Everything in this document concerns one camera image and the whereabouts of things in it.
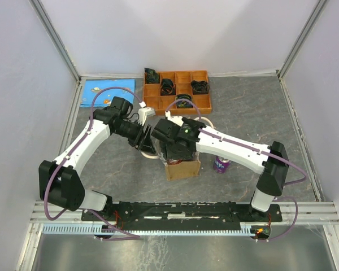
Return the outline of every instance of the gray work surface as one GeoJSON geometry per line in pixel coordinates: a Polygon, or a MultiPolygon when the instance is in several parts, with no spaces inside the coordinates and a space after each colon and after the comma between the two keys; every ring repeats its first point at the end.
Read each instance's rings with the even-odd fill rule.
{"type": "MultiPolygon", "coordinates": [[[[207,117],[225,134],[271,145],[277,140],[286,147],[289,160],[305,169],[289,109],[277,77],[210,78],[212,113],[207,117]]],[[[142,97],[143,80],[136,79],[142,97]]],[[[138,109],[135,101],[134,111],[138,109]]],[[[80,108],[73,139],[83,130],[90,114],[80,108]]],[[[157,117],[149,123],[155,125],[157,117]]],[[[239,164],[224,174],[213,168],[214,156],[200,154],[198,177],[167,181],[163,163],[144,158],[125,138],[113,134],[89,159],[81,180],[86,188],[111,195],[114,201],[149,202],[249,202],[259,175],[239,164]]],[[[287,181],[302,177],[289,169],[287,181]]],[[[309,181],[287,186],[283,195],[300,202],[315,201],[309,181]]]]}
{"type": "MultiPolygon", "coordinates": [[[[275,235],[286,226],[272,226],[275,235]]],[[[281,240],[250,237],[144,236],[100,242],[89,235],[43,234],[32,271],[336,270],[323,227],[296,226],[281,240]]]]}

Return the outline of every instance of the white panel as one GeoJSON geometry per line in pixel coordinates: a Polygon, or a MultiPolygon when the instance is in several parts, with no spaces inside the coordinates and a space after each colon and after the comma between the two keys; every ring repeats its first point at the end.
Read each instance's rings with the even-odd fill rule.
{"type": "Polygon", "coordinates": [[[279,69],[317,0],[42,0],[82,75],[279,69]]]}
{"type": "Polygon", "coordinates": [[[321,186],[339,213],[339,0],[328,2],[285,83],[321,186]]]}
{"type": "Polygon", "coordinates": [[[74,79],[28,0],[0,1],[0,270],[14,270],[38,199],[38,166],[56,157],[74,79]]]}

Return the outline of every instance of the orange tray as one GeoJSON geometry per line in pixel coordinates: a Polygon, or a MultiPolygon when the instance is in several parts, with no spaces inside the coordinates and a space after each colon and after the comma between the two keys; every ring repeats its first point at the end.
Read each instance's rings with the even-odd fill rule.
{"type": "MultiPolygon", "coordinates": [[[[199,108],[201,114],[209,114],[212,111],[211,90],[208,94],[193,94],[191,82],[206,81],[208,82],[207,71],[182,71],[182,72],[157,72],[159,82],[163,78],[171,79],[176,84],[176,95],[190,94],[192,101],[199,108]]],[[[143,100],[148,107],[155,109],[156,114],[163,116],[166,108],[175,100],[176,95],[161,96],[160,84],[146,84],[146,73],[144,75],[143,100]]],[[[171,115],[197,115],[195,108],[176,108],[174,104],[171,107],[171,115]]]]}

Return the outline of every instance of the purple can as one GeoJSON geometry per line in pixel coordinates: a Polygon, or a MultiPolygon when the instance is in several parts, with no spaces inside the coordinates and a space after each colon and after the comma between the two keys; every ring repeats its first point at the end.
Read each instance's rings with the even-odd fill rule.
{"type": "Polygon", "coordinates": [[[230,160],[216,156],[214,161],[214,170],[217,173],[225,173],[230,164],[231,164],[230,160]]]}

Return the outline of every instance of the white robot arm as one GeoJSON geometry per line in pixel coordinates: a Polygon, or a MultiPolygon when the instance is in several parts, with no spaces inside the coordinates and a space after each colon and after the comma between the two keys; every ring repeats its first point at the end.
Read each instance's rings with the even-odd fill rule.
{"type": "Polygon", "coordinates": [[[145,128],[146,119],[155,115],[153,108],[138,110],[138,120],[129,121],[128,110],[132,104],[123,98],[114,97],[109,107],[97,109],[80,135],[68,149],[53,161],[43,161],[39,166],[40,197],[44,199],[45,190],[53,172],[65,161],[51,184],[48,202],[75,211],[78,208],[101,211],[111,204],[111,197],[85,189],[80,181],[83,167],[99,145],[112,133],[128,139],[128,143],[141,151],[155,154],[150,140],[151,128],[145,128]]]}
{"type": "Polygon", "coordinates": [[[289,166],[266,155],[273,153],[287,160],[285,147],[279,142],[269,146],[244,141],[200,121],[171,117],[169,112],[166,119],[158,122],[152,136],[164,142],[168,159],[188,159],[198,151],[229,159],[260,174],[251,200],[251,206],[259,212],[267,212],[274,197],[282,194],[289,166]]]}

